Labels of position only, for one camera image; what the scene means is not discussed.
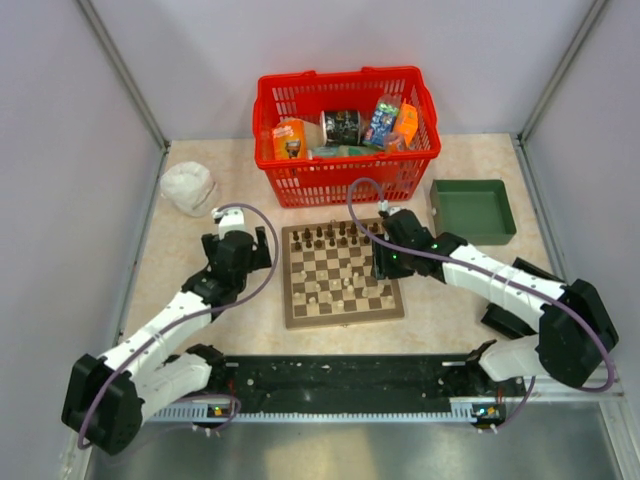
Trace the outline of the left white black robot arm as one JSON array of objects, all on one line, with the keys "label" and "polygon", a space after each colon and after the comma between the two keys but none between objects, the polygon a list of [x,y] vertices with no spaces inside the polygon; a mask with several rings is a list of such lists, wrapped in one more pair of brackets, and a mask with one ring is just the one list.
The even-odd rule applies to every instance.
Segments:
[{"label": "left white black robot arm", "polygon": [[116,455],[157,411],[195,391],[216,396],[225,370],[195,353],[170,361],[173,351],[223,312],[253,299],[249,274],[275,273],[279,242],[271,223],[249,234],[232,230],[202,239],[207,266],[189,277],[169,304],[123,343],[72,366],[61,421],[80,450]]}]

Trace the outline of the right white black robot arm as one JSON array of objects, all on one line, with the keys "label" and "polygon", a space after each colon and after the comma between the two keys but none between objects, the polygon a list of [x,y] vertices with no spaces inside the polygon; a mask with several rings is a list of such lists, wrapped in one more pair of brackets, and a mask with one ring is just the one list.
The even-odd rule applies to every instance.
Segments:
[{"label": "right white black robot arm", "polygon": [[583,280],[571,284],[504,264],[450,233],[433,237],[415,213],[379,204],[384,232],[373,239],[379,278],[432,277],[471,291],[528,327],[506,341],[488,341],[474,350],[466,380],[487,396],[503,381],[547,375],[587,391],[599,366],[607,369],[603,387],[615,379],[610,356],[619,341],[597,289]]}]

